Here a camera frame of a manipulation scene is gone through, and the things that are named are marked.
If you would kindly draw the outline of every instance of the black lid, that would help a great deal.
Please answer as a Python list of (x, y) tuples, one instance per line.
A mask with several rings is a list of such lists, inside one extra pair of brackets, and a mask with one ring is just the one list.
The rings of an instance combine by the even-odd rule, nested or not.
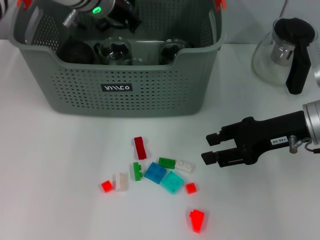
[(301, 42), (311, 43), (315, 36), (315, 29), (306, 21), (299, 18), (281, 18), (274, 25), (274, 32), (282, 40), (298, 45)]

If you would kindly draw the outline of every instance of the green block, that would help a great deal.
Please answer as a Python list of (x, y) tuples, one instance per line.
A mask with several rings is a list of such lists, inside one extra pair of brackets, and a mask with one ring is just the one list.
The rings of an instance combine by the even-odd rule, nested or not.
[(142, 173), (141, 173), (141, 165), (137, 162), (133, 163), (133, 171), (134, 171), (134, 178), (136, 181), (140, 181), (142, 178)]
[(158, 165), (166, 169), (175, 169), (176, 160), (160, 157)]

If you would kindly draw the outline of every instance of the basket label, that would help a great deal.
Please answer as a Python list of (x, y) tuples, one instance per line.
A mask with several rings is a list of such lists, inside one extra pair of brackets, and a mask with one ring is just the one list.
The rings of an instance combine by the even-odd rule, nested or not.
[(131, 83), (101, 84), (103, 92), (132, 92)]

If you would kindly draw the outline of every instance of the red cube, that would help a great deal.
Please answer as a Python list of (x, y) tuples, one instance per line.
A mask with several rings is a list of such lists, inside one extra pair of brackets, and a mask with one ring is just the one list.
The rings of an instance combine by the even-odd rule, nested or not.
[(105, 193), (110, 192), (113, 189), (112, 184), (109, 180), (102, 183), (101, 186)]
[(193, 194), (197, 192), (197, 188), (194, 182), (185, 185), (185, 189), (188, 194)]

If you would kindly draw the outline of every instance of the lego brick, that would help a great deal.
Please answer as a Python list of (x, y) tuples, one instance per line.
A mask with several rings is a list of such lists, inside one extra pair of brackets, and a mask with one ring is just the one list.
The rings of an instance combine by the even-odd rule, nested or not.
[(144, 147), (144, 141), (141, 136), (134, 138), (134, 144), (136, 153), (138, 154), (138, 159), (143, 160), (147, 158), (146, 150)]
[(193, 182), (185, 185), (185, 189), (188, 194), (193, 194), (197, 192), (196, 185)]
[(204, 222), (205, 213), (194, 209), (190, 212), (190, 218), (192, 223), (192, 229), (196, 233), (200, 233), (202, 223)]
[(161, 185), (172, 194), (175, 194), (183, 184), (184, 180), (173, 171), (170, 171), (161, 181)]
[(134, 171), (134, 178), (136, 181), (140, 181), (142, 178), (142, 173), (141, 173), (141, 165), (137, 162), (133, 163), (133, 171)]
[(186, 161), (178, 160), (175, 164), (175, 168), (190, 174), (194, 168), (194, 165)]
[(155, 162), (152, 162), (150, 167), (145, 172), (144, 176), (147, 179), (150, 179), (151, 181), (155, 182), (156, 184), (159, 184), (166, 175), (166, 173), (167, 169), (165, 169), (162, 166), (159, 166)]
[(160, 157), (158, 165), (166, 169), (175, 169), (176, 160)]
[(102, 183), (101, 186), (105, 193), (110, 192), (113, 189), (112, 184), (109, 180)]
[(119, 192), (127, 191), (129, 188), (128, 176), (125, 173), (120, 172), (115, 178), (115, 190)]

